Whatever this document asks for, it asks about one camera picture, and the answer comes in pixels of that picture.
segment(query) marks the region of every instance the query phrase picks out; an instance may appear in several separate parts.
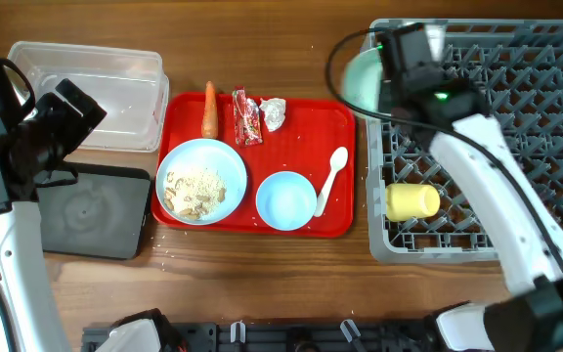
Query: rice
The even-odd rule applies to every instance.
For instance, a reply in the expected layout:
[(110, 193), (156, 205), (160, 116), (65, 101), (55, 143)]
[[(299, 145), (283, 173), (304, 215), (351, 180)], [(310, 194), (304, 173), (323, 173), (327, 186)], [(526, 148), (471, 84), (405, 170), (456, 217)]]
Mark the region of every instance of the rice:
[(225, 182), (216, 172), (197, 167), (175, 169), (167, 174), (164, 201), (170, 201), (173, 212), (180, 216), (205, 219), (219, 206), (226, 190)]

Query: white spoon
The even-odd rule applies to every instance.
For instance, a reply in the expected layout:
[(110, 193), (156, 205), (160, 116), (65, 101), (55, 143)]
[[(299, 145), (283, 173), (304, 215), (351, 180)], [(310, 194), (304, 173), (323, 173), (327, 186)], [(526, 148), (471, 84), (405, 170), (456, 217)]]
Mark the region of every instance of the white spoon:
[(329, 164), (331, 165), (331, 171), (327, 180), (323, 185), (321, 194), (317, 198), (317, 210), (314, 212), (315, 217), (323, 215), (325, 211), (325, 205), (327, 204), (327, 199), (329, 198), (329, 192), (331, 192), (331, 185), (333, 185), (333, 179), (336, 177), (338, 171), (347, 164), (347, 159), (349, 159), (349, 151), (346, 148), (340, 147), (331, 155), (331, 160)]

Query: yellow cup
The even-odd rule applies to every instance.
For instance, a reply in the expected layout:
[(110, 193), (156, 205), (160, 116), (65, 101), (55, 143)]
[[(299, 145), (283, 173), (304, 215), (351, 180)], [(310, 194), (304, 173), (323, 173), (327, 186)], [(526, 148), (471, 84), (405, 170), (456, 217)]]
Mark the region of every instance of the yellow cup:
[(440, 208), (440, 195), (431, 185), (390, 184), (386, 187), (386, 217), (406, 221), (433, 216)]

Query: wooden surface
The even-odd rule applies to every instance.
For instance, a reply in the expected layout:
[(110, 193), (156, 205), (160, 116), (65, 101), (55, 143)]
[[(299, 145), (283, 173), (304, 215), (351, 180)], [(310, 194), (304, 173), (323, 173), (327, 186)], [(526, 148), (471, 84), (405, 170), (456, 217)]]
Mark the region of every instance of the wooden surface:
[[(20, 40), (156, 51), (172, 95), (202, 90), (212, 80), (226, 92), (244, 85), (254, 95), (329, 98), (323, 79), (329, 49), (377, 18), (563, 18), (558, 1), (7, 3), (13, 1), (0, 1), (0, 57)], [(350, 47), (341, 63), (358, 48)], [(507, 297), (496, 263), (377, 263), (363, 208), (364, 126), (357, 156), (355, 221), (336, 240), (186, 233), (151, 223), (135, 260), (45, 255), (71, 345), (78, 348), (84, 327), (153, 307), (174, 322), (280, 323), (419, 317), (462, 300)], [(156, 166), (156, 154), (76, 152), (69, 159), (151, 174)]]

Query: carrot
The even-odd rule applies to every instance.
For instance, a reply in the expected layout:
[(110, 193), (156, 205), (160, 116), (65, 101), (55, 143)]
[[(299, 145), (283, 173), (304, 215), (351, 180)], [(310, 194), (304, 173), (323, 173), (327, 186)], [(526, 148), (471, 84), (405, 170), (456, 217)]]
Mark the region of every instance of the carrot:
[(203, 138), (216, 138), (219, 134), (219, 118), (216, 111), (216, 89), (212, 82), (205, 85), (205, 108), (201, 122), (201, 136)]

